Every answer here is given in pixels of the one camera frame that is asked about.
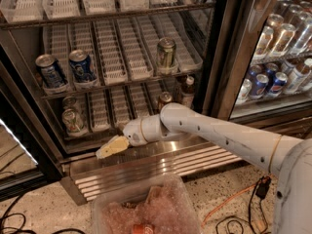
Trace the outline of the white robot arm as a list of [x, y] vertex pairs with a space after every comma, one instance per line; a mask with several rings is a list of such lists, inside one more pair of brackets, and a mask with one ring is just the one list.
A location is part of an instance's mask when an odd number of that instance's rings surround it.
[[131, 146], [201, 137], [278, 178], [272, 234], [312, 234], [312, 139], [302, 140], [199, 114], [179, 103], [130, 121], [96, 155]]

